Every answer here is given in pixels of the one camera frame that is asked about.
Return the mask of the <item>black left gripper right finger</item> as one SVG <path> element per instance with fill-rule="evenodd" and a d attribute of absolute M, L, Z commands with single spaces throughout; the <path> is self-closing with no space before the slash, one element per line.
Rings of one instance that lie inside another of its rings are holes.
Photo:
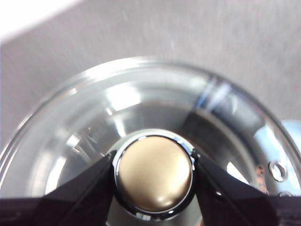
<path fill-rule="evenodd" d="M 299 226 L 298 196 L 269 196 L 193 149 L 195 193 L 206 226 Z"/>

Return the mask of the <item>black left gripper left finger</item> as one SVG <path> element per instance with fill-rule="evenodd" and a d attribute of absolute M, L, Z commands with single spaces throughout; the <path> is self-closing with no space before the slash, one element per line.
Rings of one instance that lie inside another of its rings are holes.
<path fill-rule="evenodd" d="M 104 226 L 112 198 L 113 159 L 105 155 L 74 179 L 33 198 L 0 201 L 2 226 Z"/>

